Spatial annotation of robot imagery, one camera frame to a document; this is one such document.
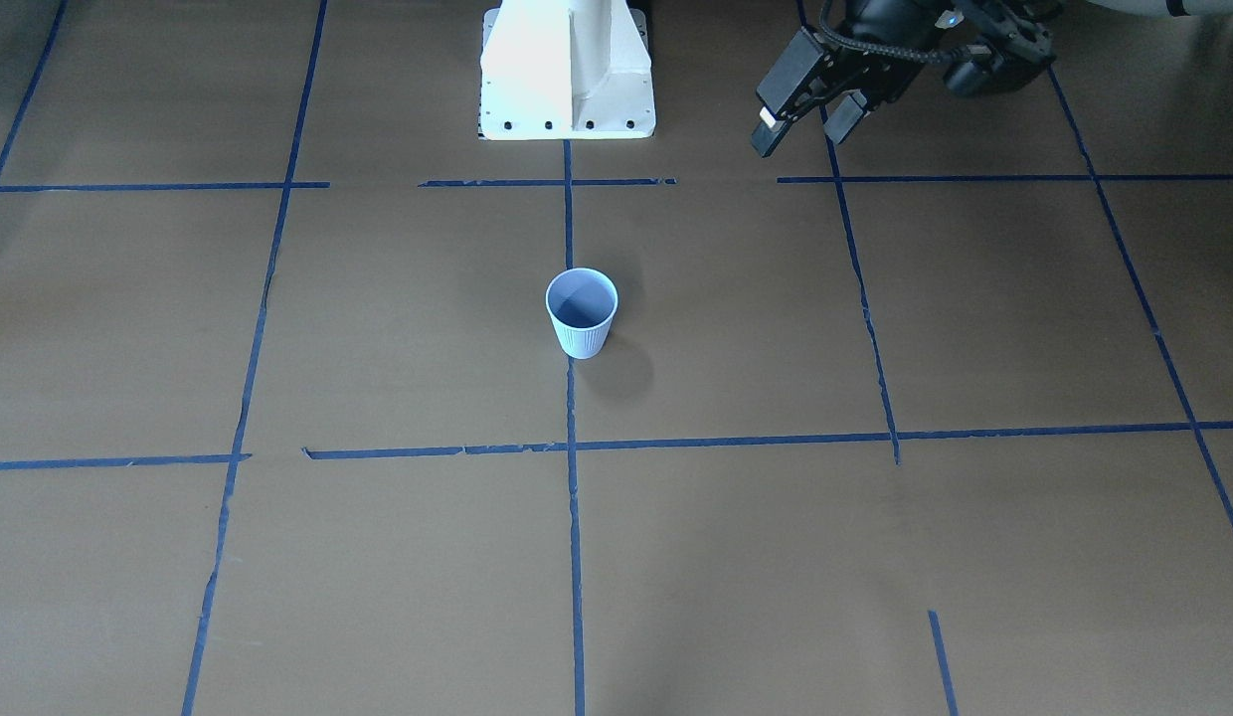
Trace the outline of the blue ribbed cup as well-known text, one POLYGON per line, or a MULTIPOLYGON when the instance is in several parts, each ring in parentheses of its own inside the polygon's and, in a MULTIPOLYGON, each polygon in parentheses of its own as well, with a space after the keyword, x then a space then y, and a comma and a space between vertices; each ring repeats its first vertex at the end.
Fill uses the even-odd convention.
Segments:
POLYGON ((619 308, 619 291, 607 274, 570 267, 550 280, 545 308, 562 352, 576 361, 596 357, 619 308))

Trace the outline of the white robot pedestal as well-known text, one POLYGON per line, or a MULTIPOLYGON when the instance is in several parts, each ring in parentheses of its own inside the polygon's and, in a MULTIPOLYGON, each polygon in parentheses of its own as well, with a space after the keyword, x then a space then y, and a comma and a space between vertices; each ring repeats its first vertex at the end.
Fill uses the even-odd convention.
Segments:
POLYGON ((642 1, 503 1, 483 14, 485 140, 642 140, 657 124, 642 1))

